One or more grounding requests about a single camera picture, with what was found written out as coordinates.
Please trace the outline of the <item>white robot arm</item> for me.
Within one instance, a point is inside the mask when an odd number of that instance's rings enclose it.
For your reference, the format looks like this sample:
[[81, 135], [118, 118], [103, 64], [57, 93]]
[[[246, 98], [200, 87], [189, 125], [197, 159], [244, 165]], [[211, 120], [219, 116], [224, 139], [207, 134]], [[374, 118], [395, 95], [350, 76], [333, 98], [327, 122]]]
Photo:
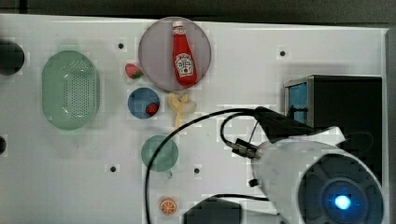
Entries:
[[268, 140], [251, 160], [259, 186], [287, 224], [383, 224], [376, 176], [341, 149], [340, 128], [312, 128], [265, 107], [253, 112]]

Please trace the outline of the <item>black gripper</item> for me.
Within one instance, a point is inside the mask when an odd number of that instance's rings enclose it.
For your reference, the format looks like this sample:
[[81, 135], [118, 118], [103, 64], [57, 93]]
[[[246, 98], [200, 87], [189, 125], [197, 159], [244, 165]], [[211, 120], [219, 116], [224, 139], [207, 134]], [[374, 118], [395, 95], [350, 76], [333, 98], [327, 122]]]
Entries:
[[312, 127], [262, 106], [254, 109], [253, 117], [259, 122], [270, 142], [314, 132]]

